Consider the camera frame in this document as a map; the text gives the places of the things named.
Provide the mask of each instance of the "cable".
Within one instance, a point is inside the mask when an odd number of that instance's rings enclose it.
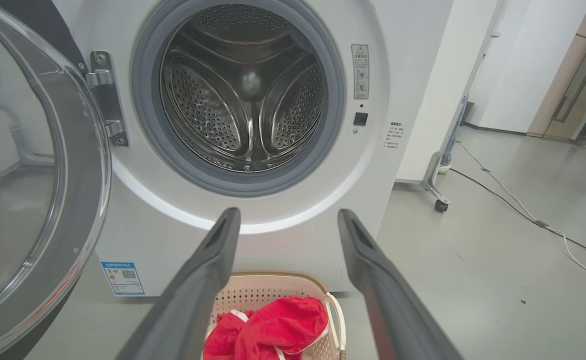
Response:
[[[563,238],[563,240],[564,240],[564,248],[566,249],[566,252],[568,253],[569,257],[570,257],[570,258],[573,260],[573,262],[575,262],[575,264],[579,265],[579,267],[581,267],[581,268],[583,268],[584,270],[586,270],[586,266],[585,266],[584,264],[582,264],[581,262],[579,262],[579,261],[578,261],[578,259],[576,259],[576,258],[575,258],[575,256],[573,255],[573,253],[571,253],[571,250],[569,249],[569,244],[568,244],[567,235],[565,235],[565,233],[563,233],[563,232],[562,232],[562,231],[560,231],[560,230],[555,230],[555,228],[551,228],[551,227],[549,226],[549,224],[547,224],[547,223],[544,223],[544,221],[541,221],[541,220],[539,220],[539,219],[535,218],[535,216],[533,216],[533,215],[531,214],[531,212],[529,212],[529,210],[528,210],[526,207],[524,207],[524,204],[523,204],[523,203],[520,201],[520,199],[519,199],[519,198],[517,198],[517,197],[516,197],[514,194],[512,194],[512,193],[511,193],[511,192],[510,192],[510,191],[509,191],[509,190],[506,188],[506,186],[504,185],[504,183],[503,183],[503,182],[501,182],[501,181],[499,180],[499,178],[497,178],[497,177],[496,177],[494,174],[492,174],[492,173],[491,173],[491,171],[489,171],[489,170],[487,169],[487,167],[485,167],[485,166],[484,166],[484,164],[482,164],[482,162],[481,162],[481,161],[480,161],[480,160],[479,160],[477,157],[475,157],[475,155],[473,155],[473,153],[471,153],[471,151],[470,151],[470,150],[469,150],[469,149],[468,149],[466,146],[464,146],[464,144],[462,144],[462,142],[460,142],[458,139],[455,139],[455,142],[456,142],[456,143],[458,143],[460,146],[462,146],[462,148],[464,148],[464,150],[466,150],[466,152],[467,152],[467,153],[468,153],[468,154],[469,154],[469,155],[470,155],[470,156],[471,156],[471,157],[472,157],[472,158],[473,158],[473,159],[474,159],[474,160],[475,160],[475,161],[476,161],[476,162],[479,164],[479,166],[480,166],[480,169],[482,169],[482,171],[485,171],[485,172],[486,172],[487,174],[489,174],[489,175],[490,175],[492,178],[494,178],[494,180],[495,180],[496,182],[498,182],[498,183],[499,183],[499,185],[500,185],[500,186],[501,186],[501,187],[504,189],[504,191],[506,191],[506,192],[507,192],[507,193],[508,193],[508,194],[511,196],[511,198],[513,198],[513,199],[514,199],[514,200],[515,200],[515,201],[516,201],[516,202],[517,202],[517,203],[520,205],[520,207],[522,207],[522,209],[524,210],[524,212],[526,212],[526,214],[527,214],[527,215],[530,217],[530,219],[529,219],[529,220],[530,220],[532,223],[534,223],[535,225],[538,225],[539,227],[541,227],[541,228],[544,228],[544,229],[546,229],[546,230],[548,230],[548,231],[550,231],[550,232],[552,232],[552,233],[555,233],[556,235],[561,235],[561,237],[562,237],[562,238]],[[508,204],[511,206],[511,208],[514,208],[514,209],[515,209],[515,207],[514,207],[513,205],[511,205],[511,204],[510,204],[510,203],[509,203],[509,202],[508,202],[508,201],[507,201],[505,198],[503,198],[503,197],[501,197],[501,196],[499,196],[499,197],[500,197],[502,200],[506,201],[506,203],[508,203]]]
[[[506,200],[505,198],[503,198],[503,196],[501,196],[497,192],[492,191],[491,189],[489,189],[488,187],[486,187],[485,185],[483,185],[482,182],[479,182],[478,180],[475,180],[475,178],[472,178],[471,176],[465,175],[464,173],[462,173],[460,171],[457,171],[454,168],[451,168],[451,171],[453,171],[454,173],[458,173],[459,175],[462,175],[465,178],[471,180],[471,182],[474,182],[474,183],[478,184],[479,186],[483,187],[489,193],[494,194],[495,196],[497,196],[498,198],[500,198],[504,203],[506,203],[506,205],[508,205],[509,207],[511,207],[513,210],[515,210],[520,216],[522,216],[524,219],[526,219],[527,221],[529,221],[531,224],[535,224],[537,226],[540,226],[537,222],[533,221],[527,215],[525,215],[524,212],[521,212],[517,207],[513,206],[508,200]],[[543,229],[549,231],[551,234],[558,235],[558,237],[560,236],[560,234],[556,234],[555,232],[553,232],[551,230],[548,230],[546,227],[543,227]],[[583,245],[583,244],[575,241],[574,239],[571,239],[571,237],[567,237],[566,239],[568,241],[572,242],[573,244],[579,246],[580,248],[583,248],[584,250],[586,250],[586,246],[585,245]]]

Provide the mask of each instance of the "washing machine door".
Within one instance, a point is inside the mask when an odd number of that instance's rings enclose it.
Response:
[[[0,9],[0,352],[75,284],[110,183],[108,136],[85,77]]]

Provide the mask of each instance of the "basket handle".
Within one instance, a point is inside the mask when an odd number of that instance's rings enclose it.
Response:
[[[340,307],[340,304],[338,303],[337,299],[335,298],[335,296],[333,296],[331,294],[331,292],[327,292],[326,293],[326,297],[324,298],[324,303],[326,306],[326,309],[329,310],[329,303],[332,304],[333,309],[335,309],[335,313],[337,314],[337,325],[338,325],[338,332],[339,332],[339,338],[338,335],[336,335],[336,333],[333,333],[333,340],[335,341],[335,344],[337,345],[337,349],[343,353],[344,349],[346,348],[346,322],[344,321],[344,313],[342,312],[342,308]],[[331,313],[328,314],[329,315],[329,325],[331,326],[331,328],[333,328],[335,330],[335,324],[333,321],[333,317],[331,316]]]

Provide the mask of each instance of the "white cable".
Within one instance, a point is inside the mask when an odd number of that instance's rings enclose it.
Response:
[[[487,169],[487,167],[485,167],[485,165],[484,165],[484,164],[482,164],[482,162],[481,162],[481,161],[479,161],[479,160],[478,160],[478,158],[477,158],[477,157],[475,157],[475,155],[473,155],[473,153],[471,153],[471,151],[470,151],[470,150],[469,150],[469,149],[468,149],[466,146],[464,146],[464,144],[463,144],[462,142],[460,142],[458,139],[455,139],[455,142],[456,142],[456,143],[458,143],[460,146],[462,146],[462,148],[464,148],[464,150],[466,150],[466,152],[467,152],[469,155],[471,155],[471,157],[472,157],[473,159],[475,159],[475,161],[476,161],[476,162],[477,162],[477,163],[480,165],[480,167],[482,168],[482,170],[483,170],[483,171],[486,171],[486,173],[487,173],[487,174],[489,174],[489,175],[490,175],[492,178],[494,178],[494,179],[495,179],[495,181],[499,183],[499,186],[501,186],[501,188],[502,188],[502,189],[504,189],[504,191],[506,191],[506,192],[507,192],[507,193],[510,195],[510,197],[511,197],[511,198],[513,198],[515,201],[517,201],[517,203],[520,205],[520,207],[522,207],[522,209],[524,209],[524,212],[526,212],[526,214],[528,214],[528,216],[529,216],[531,219],[533,219],[533,221],[538,221],[538,219],[536,219],[535,217],[533,217],[533,215],[531,215],[531,213],[529,212],[529,210],[527,210],[527,208],[526,208],[526,207],[524,207],[524,204],[523,204],[523,203],[520,201],[520,199],[518,199],[517,197],[515,197],[515,195],[514,195],[514,194],[512,194],[512,193],[509,191],[509,189],[507,189],[507,188],[506,188],[506,186],[504,186],[504,183],[503,183],[503,182],[501,182],[501,181],[499,180],[499,178],[495,177],[495,175],[494,175],[494,174],[493,174],[493,173],[492,173],[492,172],[491,172],[489,169]]]
[[[483,171],[486,171],[487,174],[489,174],[492,178],[495,179],[496,182],[499,183],[499,185],[501,186],[502,189],[504,189],[504,191],[506,191],[511,198],[513,198],[515,201],[517,201],[517,203],[520,205],[520,207],[522,207],[522,209],[524,209],[524,211],[526,212],[526,214],[528,214],[528,216],[533,219],[533,221],[535,221],[537,224],[539,224],[540,226],[545,225],[544,223],[541,223],[541,221],[539,221],[538,219],[536,219],[533,215],[531,215],[531,213],[529,212],[529,210],[527,210],[526,207],[524,207],[523,203],[520,201],[519,198],[515,197],[514,194],[512,194],[509,189],[506,188],[506,186],[504,186],[504,183],[501,182],[499,180],[499,178],[495,177],[495,175],[493,173],[491,173],[491,171],[489,169],[487,169],[487,167],[484,166],[484,164],[482,164],[481,161],[478,160],[477,157],[475,157],[475,155],[473,155],[473,153],[471,153],[471,150],[469,150],[466,146],[464,146],[464,144],[459,141],[458,139],[455,139],[455,142],[458,143],[460,146],[462,146],[462,148],[464,148],[464,150],[466,150],[466,152],[471,155],[471,157],[479,164],[480,168]],[[586,266],[584,264],[582,264],[581,262],[579,262],[575,256],[571,253],[571,250],[569,250],[569,243],[567,241],[567,235],[565,235],[565,233],[563,233],[560,230],[555,230],[555,228],[551,228],[549,227],[549,225],[545,225],[543,226],[543,228],[552,231],[555,234],[558,235],[562,235],[562,238],[564,239],[564,248],[566,249],[566,252],[568,253],[568,255],[571,257],[571,260],[573,260],[573,262],[575,262],[575,264],[579,265],[579,267],[581,267],[582,269],[586,270]]]

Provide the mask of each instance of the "red garment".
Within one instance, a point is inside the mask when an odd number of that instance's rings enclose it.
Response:
[[[300,360],[328,333],[327,310],[313,297],[279,298],[247,317],[244,323],[232,313],[218,316],[204,343],[204,360]]]
[[[203,360],[233,360],[236,353],[236,339],[254,311],[231,310],[217,315],[217,326],[204,342]]]

